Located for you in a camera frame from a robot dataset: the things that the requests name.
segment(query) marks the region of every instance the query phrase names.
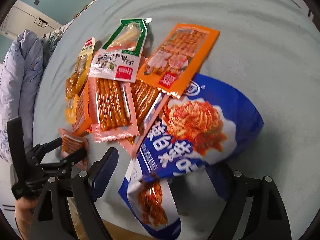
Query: metal screw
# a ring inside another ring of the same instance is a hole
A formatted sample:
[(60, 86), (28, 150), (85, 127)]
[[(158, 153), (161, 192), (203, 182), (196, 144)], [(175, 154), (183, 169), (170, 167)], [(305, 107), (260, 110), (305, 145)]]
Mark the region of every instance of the metal screw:
[(87, 175), (88, 175), (88, 173), (86, 171), (79, 172), (79, 177), (81, 177), (81, 178), (83, 178), (83, 177), (85, 177)]
[(55, 180), (56, 180), (55, 177), (50, 177), (50, 178), (48, 179), (49, 183), (54, 182)]
[(267, 182), (272, 182), (272, 178), (269, 177), (269, 176), (266, 176), (264, 179), (265, 179)]
[(241, 173), (240, 171), (234, 171), (234, 172), (233, 172), (233, 175), (234, 175), (235, 177), (241, 177), (241, 176), (242, 176), (242, 173)]

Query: bed sheet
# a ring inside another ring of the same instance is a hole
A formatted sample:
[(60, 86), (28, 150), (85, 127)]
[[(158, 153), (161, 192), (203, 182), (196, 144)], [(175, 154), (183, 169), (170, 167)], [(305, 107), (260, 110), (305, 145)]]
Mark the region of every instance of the bed sheet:
[[(201, 73), (244, 93), (265, 126), (254, 144), (230, 162), (246, 176), (273, 177), (298, 239), (320, 207), (320, 34), (291, 0), (98, 0), (64, 34), (45, 70), (38, 92), (33, 143), (46, 143), (69, 128), (64, 118), (65, 80), (83, 43), (105, 42), (120, 19), (152, 17), (145, 55), (174, 25), (200, 24), (221, 31)], [(119, 164), (105, 194), (96, 202), (101, 217), (125, 229), (148, 234), (117, 191), (130, 158), (118, 143), (90, 143), (89, 164), (108, 147), (119, 150)], [(56, 161), (59, 153), (44, 161)], [(224, 202), (205, 171), (179, 179), (172, 189), (182, 231), (179, 239), (206, 239)]]

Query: red brand logo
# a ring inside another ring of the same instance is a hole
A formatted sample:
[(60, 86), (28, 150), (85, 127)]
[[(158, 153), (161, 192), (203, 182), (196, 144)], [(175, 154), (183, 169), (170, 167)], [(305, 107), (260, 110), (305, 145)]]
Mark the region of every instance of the red brand logo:
[(174, 81), (177, 79), (178, 75), (167, 72), (164, 74), (162, 79), (159, 81), (159, 85), (162, 85), (165, 88), (170, 88)]
[(117, 68), (116, 78), (131, 79), (133, 68), (119, 66)]
[(90, 46), (91, 44), (92, 44), (92, 38), (90, 40), (87, 40), (84, 46), (87, 47), (87, 46)]

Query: plastic packaging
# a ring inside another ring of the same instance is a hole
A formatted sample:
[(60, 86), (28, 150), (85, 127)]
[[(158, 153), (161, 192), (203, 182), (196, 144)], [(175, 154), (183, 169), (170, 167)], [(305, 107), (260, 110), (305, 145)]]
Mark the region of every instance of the plastic packaging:
[(129, 82), (89, 78), (89, 111), (95, 142), (139, 135)]
[[(60, 136), (62, 137), (61, 156), (67, 157), (69, 154), (84, 147), (89, 152), (88, 140), (84, 137), (79, 137), (65, 129), (59, 129)], [(88, 169), (87, 157), (76, 164), (76, 166), (82, 170)]]
[(180, 98), (219, 33), (199, 25), (177, 24), (140, 68), (137, 79)]
[(134, 84), (131, 92), (140, 136), (122, 139), (119, 140), (119, 143), (128, 151), (132, 158), (135, 158), (144, 137), (147, 135), (163, 105), (169, 99), (169, 96), (141, 81), (137, 81)]
[(135, 82), (150, 23), (151, 18), (121, 20), (117, 30), (95, 54), (89, 77)]
[[(196, 74), (184, 95), (164, 106), (129, 164), (119, 194), (153, 237), (175, 239), (181, 223), (166, 179), (237, 156), (262, 127), (259, 112), (242, 93)], [(153, 218), (160, 204), (167, 222), (163, 215)]]
[(89, 116), (89, 88), (88, 83), (86, 83), (77, 101), (76, 123), (72, 125), (72, 132), (77, 136), (81, 136), (85, 132), (90, 132), (91, 124), (92, 120)]
[(76, 62), (75, 72), (70, 78), (66, 80), (66, 100), (67, 107), (65, 110), (65, 117), (68, 123), (76, 123), (76, 109), (79, 95), (85, 84), (88, 73), (90, 70), (90, 64), (92, 60), (92, 54), (94, 50), (94, 37), (87, 40), (80, 52), (80, 55)]

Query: oval logo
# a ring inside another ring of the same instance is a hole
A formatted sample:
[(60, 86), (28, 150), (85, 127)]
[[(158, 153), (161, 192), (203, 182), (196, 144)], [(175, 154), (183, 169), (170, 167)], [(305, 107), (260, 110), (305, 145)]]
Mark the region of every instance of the oval logo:
[(196, 96), (200, 93), (200, 87), (199, 85), (194, 82), (194, 81), (191, 81), (191, 83), (188, 85), (186, 91), (184, 92), (184, 94), (186, 96)]

